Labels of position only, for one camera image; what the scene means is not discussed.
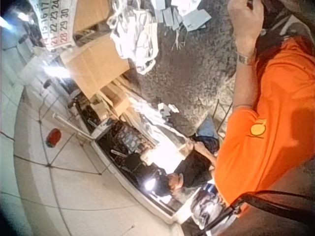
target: man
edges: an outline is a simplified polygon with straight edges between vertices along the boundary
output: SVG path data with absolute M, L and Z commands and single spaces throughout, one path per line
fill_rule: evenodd
M 315 58 L 296 36 L 255 58 L 262 30 L 260 0 L 230 0 L 238 53 L 233 113 L 218 155 L 215 182 L 227 205 L 268 189 L 315 153 Z
M 270 187 L 270 190 L 307 196 L 313 200 L 279 194 L 261 194 L 260 198 L 287 207 L 313 213 L 315 222 L 315 156 L 302 165 L 285 173 Z M 260 209 L 249 209 L 220 236 L 275 236 L 315 235 L 315 226 L 280 217 Z
M 216 166 L 215 152 L 220 144 L 213 121 L 207 117 L 188 143 L 191 153 L 176 168 L 174 173 L 160 175 L 154 192 L 160 197 L 175 193 L 181 188 L 198 187 L 212 179 L 209 168 Z

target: cardboard box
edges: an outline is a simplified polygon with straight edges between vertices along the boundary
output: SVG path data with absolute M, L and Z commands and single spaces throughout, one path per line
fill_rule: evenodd
M 88 99 L 129 70 L 128 61 L 119 57 L 109 34 L 75 48 L 70 55 L 61 58 Z
M 129 98 L 114 83 L 109 83 L 100 90 L 101 96 L 112 107 L 112 111 L 118 117 L 129 107 Z
M 109 17 L 108 0 L 78 0 L 73 32 L 87 29 Z

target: gray carpet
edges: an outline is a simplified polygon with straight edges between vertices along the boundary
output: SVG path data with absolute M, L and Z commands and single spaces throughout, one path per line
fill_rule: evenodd
M 152 12 L 151 1 L 142 2 L 142 8 Z M 176 32 L 159 24 L 159 53 L 154 68 L 145 76 L 135 70 L 126 73 L 148 102 L 154 106 L 159 102 L 170 103 L 179 109 L 180 113 L 172 115 L 172 123 L 187 136 L 196 131 L 220 86 L 235 72 L 235 46 L 227 3 L 228 0 L 202 0 L 198 9 L 205 9 L 212 19 L 205 29 L 188 34 L 183 29 L 179 41 L 187 34 L 186 45 L 180 50 L 171 50 Z

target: metal watch band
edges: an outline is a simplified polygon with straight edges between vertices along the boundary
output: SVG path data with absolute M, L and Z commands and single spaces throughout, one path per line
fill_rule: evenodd
M 247 57 L 247 56 L 240 54 L 238 52 L 236 52 L 236 54 L 237 54 L 237 61 L 239 61 L 240 63 L 245 64 L 245 65 L 252 65 L 253 64 L 254 56 Z

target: light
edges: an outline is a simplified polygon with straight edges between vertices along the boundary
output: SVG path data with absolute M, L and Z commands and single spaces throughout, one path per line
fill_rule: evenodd
M 152 149 L 151 160 L 167 174 L 173 173 L 183 160 L 183 155 L 176 149 L 171 142 L 160 143 Z
M 0 26 L 8 30 L 12 30 L 12 26 L 2 17 L 0 17 Z
M 144 187 L 146 188 L 147 191 L 151 191 L 154 188 L 154 185 L 156 184 L 156 179 L 152 178 L 151 180 L 148 180 L 145 184 Z
M 70 78 L 69 71 L 66 68 L 61 67 L 61 66 L 44 67 L 44 71 L 46 72 L 47 75 L 52 76 L 52 77 L 58 77 L 61 79 Z
M 27 21 L 27 22 L 30 21 L 29 16 L 23 12 L 20 12 L 18 14 L 18 18 L 20 18 L 22 21 Z
M 167 196 L 164 196 L 164 197 L 161 197 L 159 198 L 162 202 L 164 202 L 165 204 L 168 204 L 169 201 L 172 199 L 172 196 L 171 195 L 167 195 Z

